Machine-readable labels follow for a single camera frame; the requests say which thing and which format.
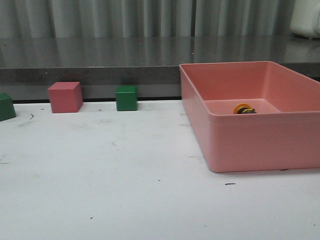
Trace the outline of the yellow push button switch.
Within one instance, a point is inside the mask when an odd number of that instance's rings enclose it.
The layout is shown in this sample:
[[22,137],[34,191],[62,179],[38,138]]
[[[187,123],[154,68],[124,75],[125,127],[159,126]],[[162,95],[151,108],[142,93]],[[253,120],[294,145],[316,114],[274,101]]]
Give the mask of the yellow push button switch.
[[233,114],[256,114],[256,110],[247,103],[240,103],[235,106]]

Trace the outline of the green cube block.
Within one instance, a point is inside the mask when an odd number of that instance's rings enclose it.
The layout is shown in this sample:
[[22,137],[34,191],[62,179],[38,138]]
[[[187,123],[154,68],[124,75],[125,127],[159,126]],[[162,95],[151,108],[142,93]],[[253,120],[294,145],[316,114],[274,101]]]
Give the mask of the green cube block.
[[117,111],[138,110],[138,88],[133,85],[119,86],[115,93]]

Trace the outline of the pink plastic bin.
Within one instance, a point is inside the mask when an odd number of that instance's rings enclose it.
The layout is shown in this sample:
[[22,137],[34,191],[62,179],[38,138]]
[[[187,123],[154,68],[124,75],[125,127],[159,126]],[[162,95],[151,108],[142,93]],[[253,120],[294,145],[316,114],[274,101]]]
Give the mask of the pink plastic bin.
[[[182,104],[214,172],[317,168],[320,84],[271,61],[181,64]],[[256,113],[233,114],[246,103]]]

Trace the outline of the pink cube block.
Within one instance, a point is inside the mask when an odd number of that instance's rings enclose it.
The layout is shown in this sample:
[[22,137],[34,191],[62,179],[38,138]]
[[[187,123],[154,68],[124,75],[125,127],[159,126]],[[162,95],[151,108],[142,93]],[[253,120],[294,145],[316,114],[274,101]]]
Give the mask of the pink cube block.
[[83,105],[79,81],[55,82],[48,88],[52,113],[77,113]]

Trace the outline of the green block at left edge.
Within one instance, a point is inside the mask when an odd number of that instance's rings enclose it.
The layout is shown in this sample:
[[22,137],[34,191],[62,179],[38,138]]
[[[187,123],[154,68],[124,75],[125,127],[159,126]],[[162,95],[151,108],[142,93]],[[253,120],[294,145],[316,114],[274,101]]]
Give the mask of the green block at left edge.
[[14,108],[12,97],[7,93],[0,94],[0,121],[15,118],[16,111]]

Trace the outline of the grey curtain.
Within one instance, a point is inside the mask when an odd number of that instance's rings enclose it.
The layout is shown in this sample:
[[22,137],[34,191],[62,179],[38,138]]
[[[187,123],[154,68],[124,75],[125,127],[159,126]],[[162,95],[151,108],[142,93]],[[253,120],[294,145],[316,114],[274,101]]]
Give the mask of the grey curtain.
[[292,0],[3,0],[2,38],[270,36]]

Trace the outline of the white appliance in background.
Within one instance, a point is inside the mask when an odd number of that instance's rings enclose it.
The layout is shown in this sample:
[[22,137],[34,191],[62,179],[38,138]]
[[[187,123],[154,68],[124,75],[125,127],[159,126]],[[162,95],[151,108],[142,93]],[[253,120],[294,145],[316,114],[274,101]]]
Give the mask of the white appliance in background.
[[309,39],[320,38],[320,1],[296,0],[289,29],[292,34]]

